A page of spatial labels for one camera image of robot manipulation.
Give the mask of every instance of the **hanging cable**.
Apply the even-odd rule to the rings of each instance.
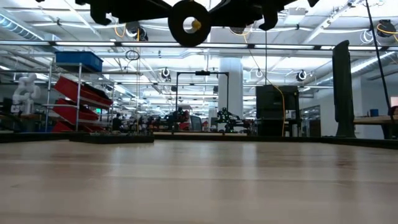
[[[248,40],[247,40],[247,38],[246,38],[245,35],[243,35],[243,39],[244,39],[245,43],[248,44]],[[269,79],[268,79],[268,77],[267,77],[267,69],[268,69],[268,67],[267,67],[267,63],[268,63],[268,61],[267,61],[267,56],[268,56],[268,53],[267,53],[267,45],[268,45],[268,38],[267,38],[267,32],[266,32],[266,71],[265,71],[265,73],[266,73],[266,74],[265,74],[266,84],[267,84],[267,81],[268,81],[276,90],[279,91],[280,95],[282,96],[282,109],[283,109],[283,111],[282,111],[282,114],[283,114],[282,137],[284,137],[284,136],[285,136],[285,120],[286,120],[286,114],[285,114],[285,113],[286,113],[286,110],[285,110],[285,96],[284,96],[284,93],[283,93],[277,86],[275,86],[271,81],[269,81]],[[256,59],[254,58],[253,53],[251,52],[250,49],[249,49],[249,53],[250,53],[251,57],[253,58],[254,63],[257,65],[257,68],[258,68],[259,70],[261,70],[259,64],[257,63]]]
[[[369,16],[369,22],[370,22],[370,25],[371,25],[371,31],[372,31],[372,35],[373,35],[374,47],[376,48],[377,61],[379,62],[380,76],[381,76],[381,80],[382,80],[382,83],[383,83],[384,96],[386,97],[387,107],[388,107],[388,110],[390,111],[391,104],[390,104],[390,99],[389,99],[389,96],[388,96],[386,78],[384,77],[384,71],[383,71],[383,67],[382,67],[382,64],[381,64],[379,46],[378,46],[377,41],[376,41],[376,32],[374,31],[371,8],[369,7],[368,0],[365,0],[365,1],[366,1],[366,9],[368,10],[368,16]],[[392,123],[392,125],[394,125],[395,124],[394,115],[392,113],[389,113],[389,114],[390,114],[391,123]]]

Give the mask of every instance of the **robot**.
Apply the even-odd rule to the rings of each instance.
[[[11,113],[31,114],[34,101],[40,98],[40,87],[34,84],[36,74],[20,77],[18,88],[12,96]]]
[[[206,40],[211,27],[245,28],[264,17],[262,30],[275,27],[277,13],[284,6],[296,0],[222,0],[207,11],[201,4],[192,0],[182,0],[173,7],[163,0],[75,0],[76,4],[90,4],[91,17],[101,25],[109,25],[107,13],[119,18],[119,23],[136,22],[168,17],[169,29],[174,39],[183,47],[194,47]],[[308,0],[311,7],[319,0]],[[194,17],[193,29],[185,31],[183,22]]]
[[[238,115],[232,114],[226,108],[223,108],[217,113],[218,120],[217,123],[225,123],[226,133],[234,133],[234,127],[244,127],[249,131],[252,121],[241,119]]]

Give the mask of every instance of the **person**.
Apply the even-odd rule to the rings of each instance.
[[[118,113],[115,118],[112,120],[112,131],[120,131],[120,127],[122,126],[122,120],[119,118],[120,114]]]

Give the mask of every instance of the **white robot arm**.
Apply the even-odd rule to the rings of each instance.
[[[18,88],[15,90],[12,100],[14,103],[14,108],[12,112],[17,112],[17,110],[22,110],[20,105],[25,104],[24,114],[31,114],[33,109],[34,101],[33,99],[40,98],[40,87],[34,84],[36,79],[36,74],[30,74],[28,77],[20,77]]]

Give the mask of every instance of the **cable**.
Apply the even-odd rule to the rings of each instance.
[[[391,109],[391,104],[390,104],[390,99],[389,99],[389,96],[388,96],[386,78],[384,77],[384,71],[383,71],[383,67],[382,67],[382,64],[381,64],[379,46],[378,46],[377,41],[376,41],[376,32],[374,31],[371,8],[369,7],[368,0],[365,0],[365,1],[366,1],[366,8],[368,10],[368,16],[369,16],[369,22],[370,22],[370,25],[371,25],[371,31],[372,31],[372,35],[373,35],[374,47],[376,48],[377,61],[379,62],[380,76],[381,76],[381,80],[382,80],[382,83],[383,83],[384,96],[386,97],[386,103],[387,103],[388,110],[390,110]],[[395,121],[394,121],[394,115],[392,113],[390,113],[390,119],[391,119],[392,125],[394,125]]]
[[[117,28],[116,26],[114,27],[114,32],[115,32],[115,34],[116,34],[118,37],[123,38],[124,35],[126,34],[126,24],[124,24],[124,27],[123,27],[123,34],[122,34],[122,35],[120,35],[120,34],[118,33],[118,28]]]
[[[248,40],[245,35],[243,36],[243,39],[244,39],[245,43],[248,44]],[[267,77],[267,56],[268,56],[267,44],[268,44],[268,39],[267,39],[267,32],[266,32],[266,75],[265,75],[265,78],[266,78],[266,82],[268,81],[275,89],[277,89],[279,91],[280,95],[282,96],[282,109],[283,109],[283,111],[282,111],[282,114],[283,114],[282,137],[284,137],[285,136],[285,120],[286,120],[285,96],[284,96],[284,93],[277,86],[275,86],[271,81],[269,81],[269,79]],[[249,49],[249,53],[250,53],[251,57],[253,58],[254,63],[257,65],[258,69],[261,70],[259,64],[257,63],[256,59],[254,58],[253,53],[251,52],[250,49]]]

